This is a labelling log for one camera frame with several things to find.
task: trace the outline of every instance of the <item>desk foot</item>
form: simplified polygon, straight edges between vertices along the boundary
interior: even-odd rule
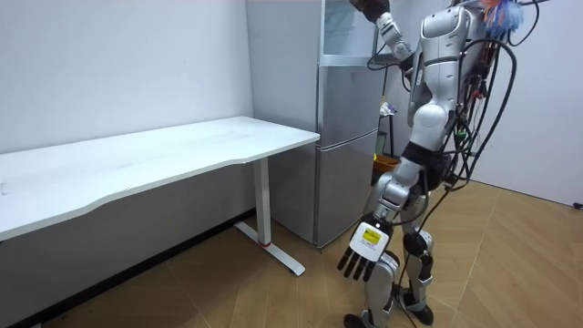
[[[235,224],[235,228],[239,229],[239,231],[246,234],[249,238],[257,242],[261,246],[257,239],[257,231],[252,229],[246,223],[239,222]],[[275,246],[273,243],[270,243],[269,246],[261,247],[265,251],[268,251],[269,254],[273,255],[273,257],[278,259],[285,266],[287,266],[291,272],[295,273],[295,275],[300,276],[302,275],[303,272],[306,271],[306,268],[304,268],[303,265],[301,265],[298,261],[294,260],[292,256],[288,255],[285,251],[282,251],[279,247]]]

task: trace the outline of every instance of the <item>baseboard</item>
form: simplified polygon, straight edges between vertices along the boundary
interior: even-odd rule
[[[47,307],[46,309],[42,310],[41,312],[35,313],[24,320],[21,320],[18,323],[14,323],[7,328],[30,328],[38,323],[45,323],[57,316],[73,309],[74,307],[80,305],[83,302],[86,302],[102,292],[106,292],[113,287],[118,286],[122,282],[125,282],[140,273],[155,267],[158,264],[182,253],[183,251],[207,240],[208,238],[225,231],[226,229],[232,227],[235,223],[246,220],[250,217],[255,215],[255,209],[247,210],[242,214],[227,220],[218,226],[211,228],[208,231],[204,231],[201,234],[190,238],[187,241],[183,241],[180,244],[169,248],[161,253],[158,253],[151,258],[144,260],[133,267],[126,269],[116,275],[113,275],[102,282],[98,282],[95,285],[85,289],[82,292],[78,292],[75,295],[66,298],[65,300],[58,302],[54,305]]]

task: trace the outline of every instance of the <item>desk leg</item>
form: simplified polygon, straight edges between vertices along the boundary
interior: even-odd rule
[[[255,206],[257,208],[257,230],[253,230],[244,222],[235,224],[235,227],[260,244],[281,263],[285,264],[291,272],[301,275],[306,269],[296,260],[271,243],[271,213],[270,213],[270,179],[267,158],[253,162],[253,175],[255,176]]]

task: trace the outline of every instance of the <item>wooden floor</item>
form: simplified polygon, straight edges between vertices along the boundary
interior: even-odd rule
[[[583,327],[583,211],[472,183],[427,229],[434,327]],[[275,223],[273,234],[306,267],[302,277],[230,229],[44,327],[342,328],[361,311],[362,283],[335,269],[348,233],[323,251]],[[393,315],[389,327],[412,327]]]

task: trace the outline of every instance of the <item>yellow object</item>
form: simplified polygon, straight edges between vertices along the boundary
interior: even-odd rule
[[[399,164],[399,159],[374,154],[374,169],[381,172],[392,171]]]
[[[379,243],[381,235],[370,229],[367,229],[366,231],[364,231],[363,239],[370,241],[373,245],[376,245],[377,243]]]

